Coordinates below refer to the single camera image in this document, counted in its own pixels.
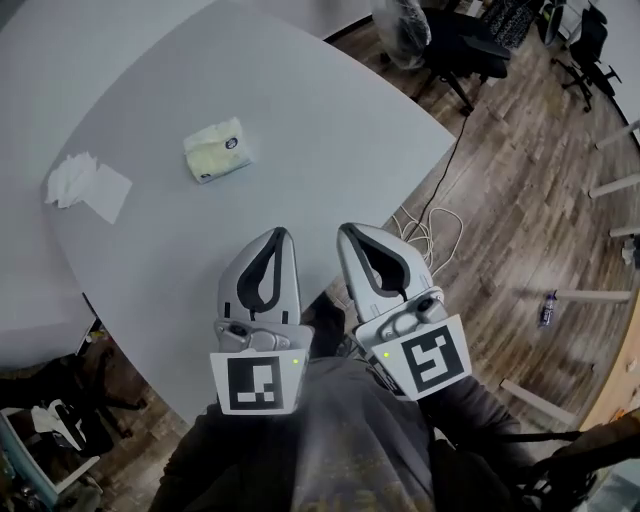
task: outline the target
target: baseboard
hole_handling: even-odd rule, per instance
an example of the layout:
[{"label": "baseboard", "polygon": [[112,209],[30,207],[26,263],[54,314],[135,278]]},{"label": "baseboard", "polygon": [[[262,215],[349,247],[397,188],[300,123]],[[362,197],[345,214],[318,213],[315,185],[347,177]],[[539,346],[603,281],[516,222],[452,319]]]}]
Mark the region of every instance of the baseboard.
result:
[{"label": "baseboard", "polygon": [[351,25],[344,27],[342,30],[338,30],[335,34],[331,34],[329,37],[326,37],[324,42],[333,44],[341,37],[344,37],[347,34],[350,34],[351,32],[353,32],[354,30],[362,27],[363,25],[366,25],[371,21],[371,19],[372,19],[371,14],[369,14],[369,16],[365,16],[361,20],[355,21]]}]

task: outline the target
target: wooden floor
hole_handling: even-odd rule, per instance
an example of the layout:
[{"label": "wooden floor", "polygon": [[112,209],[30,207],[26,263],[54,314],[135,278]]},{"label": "wooden floor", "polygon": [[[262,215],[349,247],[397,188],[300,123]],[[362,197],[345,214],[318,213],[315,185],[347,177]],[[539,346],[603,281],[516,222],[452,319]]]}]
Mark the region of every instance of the wooden floor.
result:
[{"label": "wooden floor", "polygon": [[[381,51],[371,25],[335,43],[406,94],[417,90],[427,72],[401,72],[380,64]],[[590,114],[575,91],[563,91],[565,72],[551,68],[550,53],[531,33],[509,64],[509,77],[479,92],[457,153],[432,206],[458,213],[465,231],[454,260],[436,277],[447,309],[462,316],[474,371],[491,390],[503,378],[582,415],[602,385],[627,322],[625,305],[558,305],[553,325],[537,327],[545,293],[558,287],[630,289],[635,275],[623,265],[620,240],[607,230],[638,220],[637,190],[591,200],[587,190],[640,170],[630,138],[598,152],[593,143],[622,126],[615,108],[598,92]],[[477,93],[477,81],[464,86]],[[463,117],[458,98],[436,83],[420,105],[454,135]],[[421,211],[446,161],[426,176],[407,199]],[[448,257],[457,225],[434,216],[435,267]],[[402,212],[401,223],[406,222]],[[389,222],[387,227],[395,229]],[[331,291],[347,307],[346,290]],[[134,437],[121,442],[92,473],[105,487],[105,510],[144,510],[157,488],[168,456],[186,425],[119,355],[116,381],[136,382],[133,396],[149,402],[144,412],[116,413]],[[529,430],[564,426],[517,399],[498,396]],[[538,448],[548,453],[551,448]]]}]

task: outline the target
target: black cable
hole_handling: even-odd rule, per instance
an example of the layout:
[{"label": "black cable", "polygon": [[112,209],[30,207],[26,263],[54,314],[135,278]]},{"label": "black cable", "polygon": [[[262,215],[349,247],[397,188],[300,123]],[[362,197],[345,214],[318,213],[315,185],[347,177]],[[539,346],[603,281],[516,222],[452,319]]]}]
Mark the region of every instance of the black cable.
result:
[{"label": "black cable", "polygon": [[[458,150],[458,144],[460,144],[460,139],[462,139],[462,135],[464,134],[464,127],[467,126],[467,121],[468,120],[469,120],[468,117],[464,118],[464,122],[462,123],[462,129],[460,130],[460,135],[458,136],[458,140],[456,141],[456,145],[453,146],[453,152],[451,153],[451,156],[449,157],[449,161],[447,162],[447,166],[444,168],[444,172],[442,173],[442,177],[440,178],[440,181],[438,181],[438,184],[436,185],[436,189],[433,191],[433,194],[431,194],[431,197],[427,201],[427,204],[425,204],[424,208],[422,208],[422,213],[420,213],[420,217],[418,217],[418,220],[420,221],[420,223],[422,223],[422,221],[424,220],[424,214],[427,213],[427,209],[429,208],[429,205],[431,204],[431,201],[433,201],[433,198],[436,197],[436,194],[438,193],[438,189],[440,188],[440,185],[442,185],[442,182],[447,177],[447,171],[449,170],[449,166],[451,165],[451,161],[453,160],[453,157],[455,156],[456,151]],[[415,224],[413,226],[413,229],[409,233],[409,236],[406,238],[406,240],[411,240],[411,237],[415,233],[416,229],[418,229],[418,224]]]}]

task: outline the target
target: wooden tabletop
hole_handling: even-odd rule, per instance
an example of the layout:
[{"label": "wooden tabletop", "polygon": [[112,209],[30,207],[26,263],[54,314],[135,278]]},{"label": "wooden tabletop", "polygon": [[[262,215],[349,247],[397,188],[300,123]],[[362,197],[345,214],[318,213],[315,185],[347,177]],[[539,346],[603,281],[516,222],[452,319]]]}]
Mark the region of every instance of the wooden tabletop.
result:
[{"label": "wooden tabletop", "polygon": [[627,366],[634,358],[640,357],[640,300],[635,298],[631,320],[620,345],[609,377],[597,395],[593,406],[580,424],[580,430],[587,430],[600,423],[608,423],[620,410],[629,408],[633,391],[640,387],[640,368],[633,372]]}]

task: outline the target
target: person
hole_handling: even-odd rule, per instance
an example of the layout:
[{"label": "person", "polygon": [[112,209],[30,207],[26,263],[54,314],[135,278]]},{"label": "person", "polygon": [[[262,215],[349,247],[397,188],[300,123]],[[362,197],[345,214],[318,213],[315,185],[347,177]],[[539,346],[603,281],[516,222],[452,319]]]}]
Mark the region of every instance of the person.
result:
[{"label": "person", "polygon": [[225,416],[209,406],[171,456],[150,512],[522,510],[511,491],[534,459],[495,439],[519,432],[503,405],[472,377],[400,401],[366,362],[335,357],[342,310],[326,295],[311,310],[296,411]]}]

